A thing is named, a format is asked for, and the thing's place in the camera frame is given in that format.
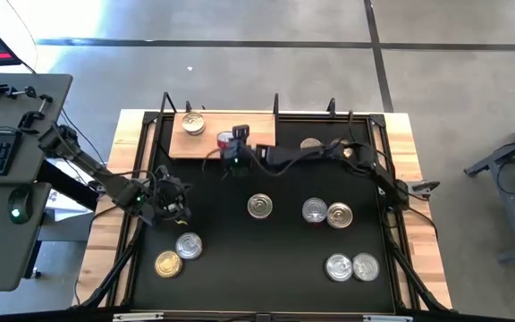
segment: tin can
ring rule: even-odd
[[[353,212],[342,202],[335,202],[327,209],[327,223],[333,228],[345,228],[353,221]]]
[[[182,117],[182,128],[190,135],[201,134],[206,129],[204,116],[200,113],[187,113]]]
[[[273,208],[272,200],[263,193],[255,194],[248,200],[249,214],[257,219],[268,217]]]
[[[370,282],[379,276],[379,263],[373,255],[360,253],[353,259],[353,273],[363,282]]]
[[[342,145],[349,145],[349,144],[350,144],[350,142],[349,142],[349,141],[347,141],[347,140],[345,140],[345,139],[343,139],[343,140],[335,139],[335,140],[331,141],[331,146],[332,146],[333,144],[337,143],[337,142],[341,143]],[[352,148],[345,148],[345,149],[343,150],[343,155],[344,155],[345,157],[349,158],[350,156],[352,156],[352,155],[353,155],[353,149],[352,149]]]
[[[347,256],[333,254],[325,262],[325,272],[335,282],[345,282],[353,275],[353,267]]]
[[[182,260],[175,252],[166,250],[156,258],[154,269],[160,277],[175,277],[182,270]]]
[[[327,205],[319,198],[309,198],[303,203],[301,214],[308,223],[321,223],[327,218]]]
[[[318,139],[308,138],[304,139],[301,144],[300,148],[314,148],[314,147],[321,147],[321,141]]]
[[[221,131],[215,138],[219,148],[227,148],[228,143],[233,139],[233,134],[231,131]]]
[[[183,233],[176,241],[176,252],[182,259],[195,259],[202,253],[202,240],[195,233]]]

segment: workstation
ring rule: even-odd
[[[95,210],[51,224],[91,229],[72,308],[43,318],[481,318],[450,310],[426,201],[436,183],[407,114],[337,112],[329,98],[286,112],[277,95],[270,110],[179,108],[164,93],[159,109],[121,111],[104,166],[56,123],[72,81],[0,74],[0,291],[32,277],[38,245],[57,238],[51,188]]]

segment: concrete floor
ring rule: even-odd
[[[13,0],[35,38],[369,41],[362,0]],[[515,1],[374,0],[382,42],[515,44]],[[182,105],[223,109],[383,111],[370,49],[51,47],[31,45],[0,1],[0,34],[38,72],[74,76],[66,111],[103,157],[119,111]],[[515,246],[492,178],[472,165],[515,132],[515,52],[384,51],[395,112],[409,113],[453,307],[515,318]],[[21,68],[5,68],[21,72]],[[0,313],[66,308],[84,245],[48,244],[47,277],[0,293]]]

